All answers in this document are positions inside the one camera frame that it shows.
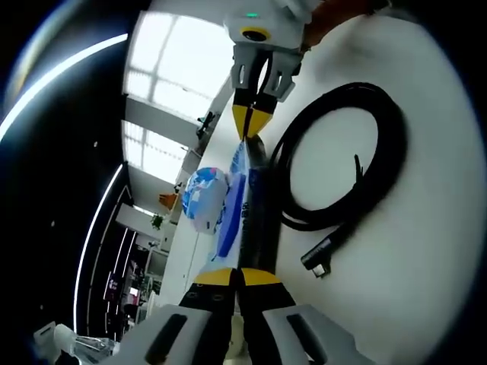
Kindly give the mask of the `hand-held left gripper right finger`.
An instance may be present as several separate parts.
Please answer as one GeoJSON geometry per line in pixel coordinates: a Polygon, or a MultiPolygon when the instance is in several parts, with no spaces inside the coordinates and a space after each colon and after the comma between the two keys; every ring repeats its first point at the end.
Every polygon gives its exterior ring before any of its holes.
{"type": "Polygon", "coordinates": [[[298,305],[272,273],[243,268],[240,311],[253,364],[372,364],[351,333],[310,304],[298,305]]]}

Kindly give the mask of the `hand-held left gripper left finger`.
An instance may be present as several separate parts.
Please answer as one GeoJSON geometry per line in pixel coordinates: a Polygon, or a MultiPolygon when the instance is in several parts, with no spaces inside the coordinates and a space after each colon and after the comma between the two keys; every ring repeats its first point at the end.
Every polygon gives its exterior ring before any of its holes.
{"type": "Polygon", "coordinates": [[[231,339],[236,270],[197,275],[179,304],[157,308],[131,329],[115,364],[222,364],[231,339]]]}

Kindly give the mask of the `person's right hand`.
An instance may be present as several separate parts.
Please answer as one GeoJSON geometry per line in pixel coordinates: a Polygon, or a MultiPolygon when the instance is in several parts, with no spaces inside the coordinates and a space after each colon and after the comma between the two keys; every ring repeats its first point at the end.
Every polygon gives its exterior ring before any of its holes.
{"type": "Polygon", "coordinates": [[[335,27],[370,10],[371,3],[365,0],[321,1],[312,12],[311,22],[304,27],[301,51],[307,52],[335,27]]]}

